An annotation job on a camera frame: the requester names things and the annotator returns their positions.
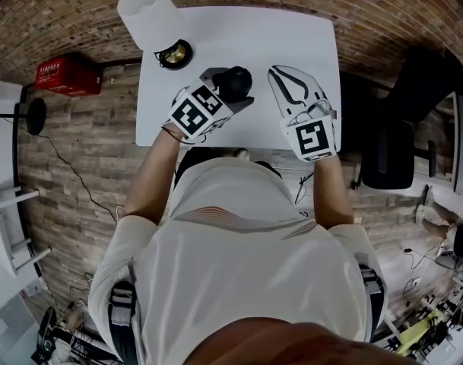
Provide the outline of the black metal rack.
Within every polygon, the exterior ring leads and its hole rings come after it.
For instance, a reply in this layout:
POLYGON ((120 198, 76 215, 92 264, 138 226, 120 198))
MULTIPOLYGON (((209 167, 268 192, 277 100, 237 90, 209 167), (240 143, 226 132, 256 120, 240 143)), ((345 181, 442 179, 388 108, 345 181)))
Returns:
POLYGON ((71 304, 62 314, 46 309, 30 359, 36 365, 122 365, 109 347, 84 332, 83 310, 71 304))

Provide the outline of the black zippered case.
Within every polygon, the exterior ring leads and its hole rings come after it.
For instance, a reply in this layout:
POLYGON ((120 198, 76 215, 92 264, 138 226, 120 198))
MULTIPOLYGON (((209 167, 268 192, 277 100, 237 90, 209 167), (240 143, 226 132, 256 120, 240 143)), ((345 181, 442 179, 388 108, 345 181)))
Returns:
POLYGON ((213 85, 218 89, 219 97, 226 103, 253 102, 249 96, 252 88, 252 75, 243 67, 234 66, 216 73, 212 77, 213 85))

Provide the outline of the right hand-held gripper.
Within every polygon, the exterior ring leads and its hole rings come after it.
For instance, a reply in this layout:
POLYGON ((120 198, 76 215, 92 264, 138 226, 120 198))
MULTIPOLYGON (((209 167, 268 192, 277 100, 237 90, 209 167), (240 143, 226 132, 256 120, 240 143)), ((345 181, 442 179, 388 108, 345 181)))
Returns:
POLYGON ((273 65, 268 69, 268 83, 283 116, 281 132, 297 158, 314 162, 335 156, 336 112, 312 106, 328 100, 318 81, 298 68, 273 65))

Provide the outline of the white shade table lamp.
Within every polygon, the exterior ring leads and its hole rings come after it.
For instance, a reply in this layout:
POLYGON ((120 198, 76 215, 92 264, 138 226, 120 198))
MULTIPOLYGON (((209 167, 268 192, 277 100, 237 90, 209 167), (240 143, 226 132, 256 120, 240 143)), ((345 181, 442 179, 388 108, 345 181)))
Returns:
POLYGON ((191 61, 190 31, 171 0, 119 0, 117 12, 137 47, 162 68, 179 70, 191 61))

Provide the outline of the black office chair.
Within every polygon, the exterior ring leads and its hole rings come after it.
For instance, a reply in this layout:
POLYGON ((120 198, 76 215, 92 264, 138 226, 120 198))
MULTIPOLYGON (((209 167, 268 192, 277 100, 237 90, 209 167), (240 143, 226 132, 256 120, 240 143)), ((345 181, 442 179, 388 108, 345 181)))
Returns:
POLYGON ((411 187, 415 157, 427 159, 434 176, 436 145, 429 141, 427 149, 416 148, 413 127, 448 95, 463 94, 463 64, 449 49, 414 47, 385 97, 375 98, 366 83, 349 75, 341 79, 341 150, 361 154, 352 189, 411 187))

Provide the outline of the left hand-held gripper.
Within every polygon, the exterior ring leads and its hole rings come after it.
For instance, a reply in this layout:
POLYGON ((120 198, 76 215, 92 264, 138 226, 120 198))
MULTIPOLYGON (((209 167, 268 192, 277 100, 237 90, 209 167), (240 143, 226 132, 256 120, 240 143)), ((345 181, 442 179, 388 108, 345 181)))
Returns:
POLYGON ((225 68, 207 68, 199 79, 204 84, 191 84, 182 88, 174 97, 169 119, 187 137, 194 140, 211 134, 228 122, 235 113, 242 112, 254 103, 253 97, 246 97, 235 103, 221 98, 215 86, 214 76, 222 74, 225 68))

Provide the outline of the yellow-green board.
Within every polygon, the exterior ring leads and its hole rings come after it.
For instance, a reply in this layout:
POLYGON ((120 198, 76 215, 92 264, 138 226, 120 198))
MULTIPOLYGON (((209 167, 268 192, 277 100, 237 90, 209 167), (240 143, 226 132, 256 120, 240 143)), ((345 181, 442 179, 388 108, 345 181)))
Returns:
POLYGON ((426 355, 447 336, 448 326, 442 317, 429 314, 400 334, 400 346, 395 353, 404 357, 417 352, 426 355))

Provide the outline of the white table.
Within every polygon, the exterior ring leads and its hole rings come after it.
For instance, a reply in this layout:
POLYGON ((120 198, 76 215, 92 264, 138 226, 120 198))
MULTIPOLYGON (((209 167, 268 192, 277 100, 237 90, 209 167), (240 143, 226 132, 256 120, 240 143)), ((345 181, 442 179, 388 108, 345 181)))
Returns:
POLYGON ((139 77, 135 142, 153 144, 168 118, 173 98, 207 68, 241 66, 252 75, 254 103, 233 116, 199 145, 289 149, 281 132, 281 113, 268 82, 268 70, 287 65, 312 75, 335 110, 341 85, 335 31, 330 20, 269 8, 210 6, 181 9, 194 55, 183 69, 161 68, 144 52, 139 77))

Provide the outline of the person's left forearm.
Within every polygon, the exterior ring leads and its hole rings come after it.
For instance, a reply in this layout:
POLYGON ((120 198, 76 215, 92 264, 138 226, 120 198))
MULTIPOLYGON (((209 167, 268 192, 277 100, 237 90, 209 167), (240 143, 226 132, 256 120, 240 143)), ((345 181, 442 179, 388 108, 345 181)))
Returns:
POLYGON ((170 194, 184 134, 173 123, 164 125, 129 187, 124 213, 158 225, 170 194))

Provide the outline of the red box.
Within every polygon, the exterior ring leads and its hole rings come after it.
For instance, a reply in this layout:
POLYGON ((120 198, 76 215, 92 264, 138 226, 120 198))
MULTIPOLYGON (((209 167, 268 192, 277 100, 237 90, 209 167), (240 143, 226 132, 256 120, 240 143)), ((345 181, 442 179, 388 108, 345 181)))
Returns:
POLYGON ((34 87, 68 97, 98 95, 103 69, 80 55, 67 55, 41 63, 36 70, 34 87))

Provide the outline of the person's right forearm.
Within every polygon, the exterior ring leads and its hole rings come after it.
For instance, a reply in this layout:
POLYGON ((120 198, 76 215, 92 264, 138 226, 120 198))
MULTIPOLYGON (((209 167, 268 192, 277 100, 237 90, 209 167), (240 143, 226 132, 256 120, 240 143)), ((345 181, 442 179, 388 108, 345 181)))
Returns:
POLYGON ((315 162, 313 208, 316 222, 325 229, 342 224, 354 224, 354 210, 338 156, 315 162))

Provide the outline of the person's white shirt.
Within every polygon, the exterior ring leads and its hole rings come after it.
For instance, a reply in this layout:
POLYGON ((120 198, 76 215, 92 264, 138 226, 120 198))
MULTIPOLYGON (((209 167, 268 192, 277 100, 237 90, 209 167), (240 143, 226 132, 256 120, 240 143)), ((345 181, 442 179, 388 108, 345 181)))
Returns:
POLYGON ((253 317, 368 341, 387 303, 361 226, 325 229, 299 213, 279 176, 229 157, 184 172, 162 226, 136 215, 119 221, 88 299, 107 344, 120 281, 135 287, 141 365, 183 365, 212 333, 253 317))

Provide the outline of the black standing fan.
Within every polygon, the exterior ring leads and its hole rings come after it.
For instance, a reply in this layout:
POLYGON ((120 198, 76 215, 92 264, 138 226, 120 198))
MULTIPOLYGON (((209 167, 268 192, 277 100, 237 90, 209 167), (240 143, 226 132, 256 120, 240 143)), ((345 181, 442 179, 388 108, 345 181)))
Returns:
POLYGON ((0 119, 7 119, 10 122, 24 119, 27 125, 27 131, 31 135, 38 135, 43 130, 46 121, 46 104, 43 99, 36 98, 28 106, 25 114, 19 112, 0 113, 0 119))

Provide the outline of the person's black shorts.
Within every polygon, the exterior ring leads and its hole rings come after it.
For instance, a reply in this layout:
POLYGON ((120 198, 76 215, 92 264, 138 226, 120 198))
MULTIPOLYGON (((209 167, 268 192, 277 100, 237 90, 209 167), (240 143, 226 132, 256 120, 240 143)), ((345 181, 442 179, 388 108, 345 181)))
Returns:
POLYGON ((219 157, 234 157, 233 153, 239 148, 208 148, 197 147, 189 149, 184 155, 175 172, 174 186, 177 185, 185 171, 193 166, 219 157))

